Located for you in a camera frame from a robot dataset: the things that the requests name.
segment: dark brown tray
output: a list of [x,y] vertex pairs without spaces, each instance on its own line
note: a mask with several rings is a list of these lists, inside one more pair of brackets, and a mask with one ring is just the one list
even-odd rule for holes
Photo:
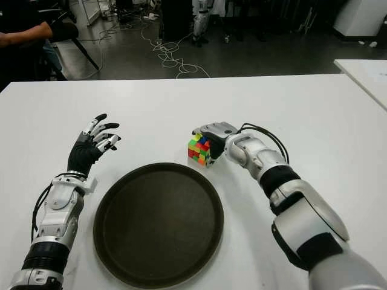
[[117,181],[94,220],[94,244],[121,281],[162,288],[185,281],[212,257],[223,208],[212,184],[191,168],[150,164]]

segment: person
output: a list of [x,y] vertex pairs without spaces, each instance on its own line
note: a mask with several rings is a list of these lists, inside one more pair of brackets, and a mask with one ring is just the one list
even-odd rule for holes
[[34,80],[34,59],[51,37],[49,24],[28,0],[0,1],[0,91],[10,82]]

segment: colorful cube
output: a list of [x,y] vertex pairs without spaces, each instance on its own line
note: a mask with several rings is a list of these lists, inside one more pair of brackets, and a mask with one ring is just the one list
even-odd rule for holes
[[210,143],[206,137],[196,134],[188,143],[188,157],[199,164],[207,166],[210,158]]

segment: chair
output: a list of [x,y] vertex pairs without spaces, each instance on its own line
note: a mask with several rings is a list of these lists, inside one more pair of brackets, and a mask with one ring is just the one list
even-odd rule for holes
[[43,19],[49,23],[53,31],[54,36],[50,39],[50,42],[71,40],[90,61],[93,67],[99,70],[98,65],[93,61],[83,45],[77,40],[79,35],[78,28],[73,23],[63,22],[65,18],[70,18],[72,22],[76,23],[76,17],[70,10],[69,0],[34,0],[32,3],[38,9],[38,12],[42,15]]

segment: robotic arm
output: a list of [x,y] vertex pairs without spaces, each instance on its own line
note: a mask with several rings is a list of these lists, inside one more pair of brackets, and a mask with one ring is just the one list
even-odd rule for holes
[[[120,140],[117,135],[102,133],[119,126],[99,124],[106,117],[99,115],[80,133],[70,152],[67,172],[57,175],[37,200],[30,251],[9,290],[62,289],[63,271],[77,233],[83,197],[96,185],[95,179],[88,179],[90,168],[107,150],[116,150],[114,145]],[[42,204],[45,214],[38,228],[36,214]]]
[[382,275],[351,251],[340,217],[279,152],[226,122],[201,126],[194,133],[210,140],[210,163],[224,152],[258,181],[276,215],[274,238],[293,265],[309,272],[310,289],[387,289]]

